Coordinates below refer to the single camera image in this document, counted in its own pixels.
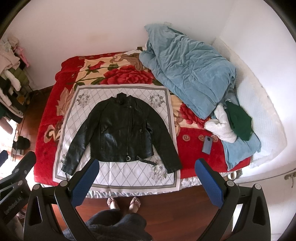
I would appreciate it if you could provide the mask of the blue-grey smartphone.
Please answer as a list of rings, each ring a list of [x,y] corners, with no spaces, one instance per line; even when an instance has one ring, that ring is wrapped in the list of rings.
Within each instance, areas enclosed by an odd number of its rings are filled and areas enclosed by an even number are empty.
[[[205,136],[204,142],[203,142],[203,147],[202,147],[202,152],[205,154],[210,154],[211,152],[211,147],[212,147],[212,138],[209,136]]]

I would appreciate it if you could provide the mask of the white quilted headboard pillow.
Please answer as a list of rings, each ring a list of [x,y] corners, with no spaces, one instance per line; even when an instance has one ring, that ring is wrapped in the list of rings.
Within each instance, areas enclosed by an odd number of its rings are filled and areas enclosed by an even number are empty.
[[[235,92],[241,107],[252,118],[252,129],[261,142],[261,151],[252,157],[259,166],[277,157],[287,146],[285,129],[273,103],[258,78],[240,57],[220,38],[213,47],[236,67]]]

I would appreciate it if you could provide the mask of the person's foot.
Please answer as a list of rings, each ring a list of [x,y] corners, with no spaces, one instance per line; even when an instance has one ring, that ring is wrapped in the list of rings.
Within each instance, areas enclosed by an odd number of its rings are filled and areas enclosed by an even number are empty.
[[[112,198],[112,197],[109,197],[109,198],[107,199],[107,205],[108,205],[108,208],[109,208],[110,210],[112,210],[112,209],[117,209],[117,210],[119,210],[119,206],[118,206],[117,201],[116,201],[114,198]]]
[[[140,208],[141,202],[140,199],[138,197],[133,197],[130,205],[129,205],[129,212],[130,213],[137,213],[139,208]]]

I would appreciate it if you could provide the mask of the dark fuzzy robe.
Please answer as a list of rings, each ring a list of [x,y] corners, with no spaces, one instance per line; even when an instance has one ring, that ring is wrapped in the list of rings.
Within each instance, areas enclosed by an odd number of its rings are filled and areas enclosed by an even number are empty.
[[[147,221],[137,213],[123,215],[118,209],[96,213],[85,225],[96,240],[153,240],[145,231]]]

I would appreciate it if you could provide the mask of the white fluffy garment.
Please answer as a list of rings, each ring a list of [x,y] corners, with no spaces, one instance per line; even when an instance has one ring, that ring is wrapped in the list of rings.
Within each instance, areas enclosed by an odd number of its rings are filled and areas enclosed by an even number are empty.
[[[237,139],[237,135],[230,126],[223,104],[220,103],[217,105],[214,110],[214,115],[214,118],[205,122],[204,129],[212,132],[224,142],[234,143]]]

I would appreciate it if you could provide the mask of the white diamond-pattern scarf cloth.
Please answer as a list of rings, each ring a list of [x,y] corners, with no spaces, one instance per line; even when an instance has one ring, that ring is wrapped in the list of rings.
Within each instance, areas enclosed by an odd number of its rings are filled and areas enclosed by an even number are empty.
[[[101,196],[178,191],[173,108],[162,86],[79,87],[65,115],[53,179],[69,180],[95,158],[99,173],[91,189]]]

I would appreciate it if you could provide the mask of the pink garment on rack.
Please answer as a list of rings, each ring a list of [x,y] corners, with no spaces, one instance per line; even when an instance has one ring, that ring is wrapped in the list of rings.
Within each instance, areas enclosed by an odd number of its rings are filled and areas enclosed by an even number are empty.
[[[26,65],[26,67],[29,67],[30,64],[27,60],[27,58],[25,57],[25,54],[24,54],[24,49],[21,48],[21,47],[16,47],[15,49],[15,53],[16,55],[24,62],[24,64]]]

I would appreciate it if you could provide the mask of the dark green garment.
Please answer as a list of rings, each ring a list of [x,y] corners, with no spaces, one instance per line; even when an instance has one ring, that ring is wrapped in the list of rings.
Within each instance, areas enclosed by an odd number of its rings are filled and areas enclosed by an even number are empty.
[[[243,141],[250,140],[252,135],[252,118],[245,110],[234,104],[230,99],[225,100],[224,110],[227,114],[230,128]]]

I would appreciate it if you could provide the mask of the black leather jacket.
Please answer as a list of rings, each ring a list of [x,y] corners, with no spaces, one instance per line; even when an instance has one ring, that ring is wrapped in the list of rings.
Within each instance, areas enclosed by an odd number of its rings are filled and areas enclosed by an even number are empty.
[[[92,109],[72,140],[62,171],[73,175],[85,152],[102,162],[140,161],[158,153],[167,173],[182,168],[173,140],[161,116],[145,101],[119,93]]]

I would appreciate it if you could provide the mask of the person's right foot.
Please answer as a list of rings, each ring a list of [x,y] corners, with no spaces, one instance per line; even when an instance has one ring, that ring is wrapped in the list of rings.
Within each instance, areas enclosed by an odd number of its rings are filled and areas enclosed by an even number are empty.
[[[140,199],[138,197],[133,197],[130,205],[129,205],[129,212],[130,213],[137,213],[139,208],[140,208],[141,202]]]

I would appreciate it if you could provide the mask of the black bag on floor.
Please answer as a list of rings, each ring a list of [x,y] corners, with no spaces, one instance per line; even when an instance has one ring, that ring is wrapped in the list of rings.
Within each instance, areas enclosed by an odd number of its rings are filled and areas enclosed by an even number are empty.
[[[27,150],[29,149],[30,145],[30,140],[23,136],[19,136],[17,141],[13,141],[13,149],[15,150]]]

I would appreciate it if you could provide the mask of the red floral blanket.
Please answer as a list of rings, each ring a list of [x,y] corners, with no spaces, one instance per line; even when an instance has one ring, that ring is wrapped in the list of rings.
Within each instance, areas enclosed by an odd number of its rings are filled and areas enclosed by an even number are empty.
[[[228,170],[222,142],[212,136],[209,155],[202,152],[210,132],[175,95],[163,87],[140,62],[139,53],[109,53],[73,57],[62,63],[39,127],[34,179],[45,186],[70,177],[62,171],[68,147],[93,107],[118,93],[147,102],[162,117],[179,153],[182,169],[168,174],[158,154],[129,163],[101,162],[88,196],[143,196],[178,191],[200,184],[195,160],[204,158],[222,176],[249,165],[250,158]]]

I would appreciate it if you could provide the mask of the clothes rack with garments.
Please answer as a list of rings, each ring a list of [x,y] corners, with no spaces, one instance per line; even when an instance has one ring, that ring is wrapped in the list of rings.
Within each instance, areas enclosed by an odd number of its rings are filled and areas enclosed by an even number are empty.
[[[1,129],[8,134],[13,133],[9,121],[22,122],[33,93],[16,47],[21,46],[14,35],[1,40]]]

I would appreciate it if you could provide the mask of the light blue duvet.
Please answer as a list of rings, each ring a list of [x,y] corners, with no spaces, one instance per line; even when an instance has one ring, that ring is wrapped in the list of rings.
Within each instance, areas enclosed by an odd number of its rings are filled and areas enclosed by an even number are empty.
[[[145,30],[148,40],[140,61],[204,123],[226,99],[240,106],[234,91],[236,67],[214,47],[166,25],[149,24]],[[221,142],[228,169],[261,150],[253,130],[248,141]]]

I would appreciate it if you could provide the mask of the person's left foot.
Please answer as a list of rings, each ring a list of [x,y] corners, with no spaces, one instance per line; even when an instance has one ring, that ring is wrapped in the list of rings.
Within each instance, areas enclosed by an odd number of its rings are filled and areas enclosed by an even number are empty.
[[[118,206],[117,201],[116,201],[114,198],[112,198],[112,197],[109,197],[109,198],[107,199],[107,205],[108,205],[108,208],[109,208],[110,210],[112,210],[112,209],[117,209],[117,210],[119,210],[119,206]]]

